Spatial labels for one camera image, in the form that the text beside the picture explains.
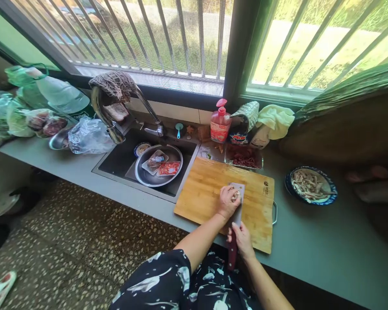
kitchen counter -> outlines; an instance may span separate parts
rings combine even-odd
[[[103,155],[53,151],[37,138],[14,140],[0,152],[186,231],[198,226],[174,215],[174,203],[92,173]],[[338,189],[333,205],[313,207],[291,197],[283,180],[299,164],[264,152],[263,174],[275,179],[278,222],[272,254],[257,252],[259,261],[366,308],[388,310],[388,245],[369,224],[364,205],[333,169],[325,169]],[[225,237],[215,242],[224,245]]]

kitchen knife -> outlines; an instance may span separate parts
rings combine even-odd
[[[235,222],[239,227],[241,224],[241,208],[243,205],[243,199],[244,199],[244,189],[245,186],[243,184],[239,183],[229,183],[229,185],[234,186],[236,190],[240,192],[241,202],[236,211],[234,211],[233,216],[229,220],[229,227],[232,226],[232,222]],[[236,234],[234,233],[234,230],[232,230],[232,241],[228,245],[228,269],[233,271],[234,267],[236,265],[236,258],[237,258],[237,239]]]

chrome faucet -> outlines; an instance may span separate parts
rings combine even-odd
[[[113,121],[110,116],[105,114],[105,110],[101,108],[100,102],[101,90],[99,87],[92,87],[91,105],[99,119],[106,125],[109,136],[115,144],[121,144],[125,141],[125,136],[122,133],[122,128]]]
[[[138,98],[141,100],[141,102],[144,104],[145,108],[148,110],[148,112],[151,114],[151,116],[154,118],[155,124],[157,125],[157,129],[149,129],[145,128],[145,131],[151,134],[154,134],[158,137],[163,137],[166,133],[165,127],[156,115],[155,111],[152,109],[149,102],[145,99],[144,95],[142,94],[141,90],[138,86],[136,86],[136,94]],[[101,121],[106,125],[108,129],[109,136],[111,137],[112,141],[115,144],[120,144],[125,141],[125,136],[122,132],[122,128],[120,125],[117,124],[117,122],[113,121],[109,115],[105,113],[105,110],[101,108],[101,90],[99,87],[94,86],[92,88],[92,94],[91,94],[91,105],[94,109],[95,113],[98,115],[98,117],[101,119]]]
[[[144,95],[142,94],[142,92],[141,92],[141,90],[139,89],[138,86],[137,86],[136,94],[137,94],[138,98],[141,100],[141,102],[143,103],[143,105],[145,106],[145,108],[148,110],[149,114],[151,114],[151,116],[154,118],[155,125],[157,125],[156,130],[145,128],[145,131],[148,132],[148,133],[151,133],[153,135],[156,135],[158,137],[164,136],[165,135],[164,124],[162,123],[162,121],[160,121],[160,119],[156,115],[155,111],[152,109],[152,106],[145,99]]]

cutting board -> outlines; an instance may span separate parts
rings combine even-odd
[[[241,220],[249,229],[253,247],[272,252],[272,207],[275,181],[244,169],[197,157],[185,181],[174,213],[203,224],[216,212],[220,189],[229,182],[245,185]]]

black sink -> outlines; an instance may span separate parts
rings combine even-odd
[[[188,167],[191,167],[197,155],[199,144],[171,136],[165,136],[160,140],[159,137],[137,128],[131,128],[125,134],[125,138],[126,140],[122,144],[117,145],[102,158],[92,172],[171,202],[176,202],[177,195],[182,189],[182,181],[185,180],[186,174],[189,172]],[[135,177],[137,158],[134,155],[134,148],[141,142],[148,142],[151,145],[170,144],[180,150],[183,156],[183,164],[180,173],[174,180],[164,186],[153,188],[146,187],[137,181]]]

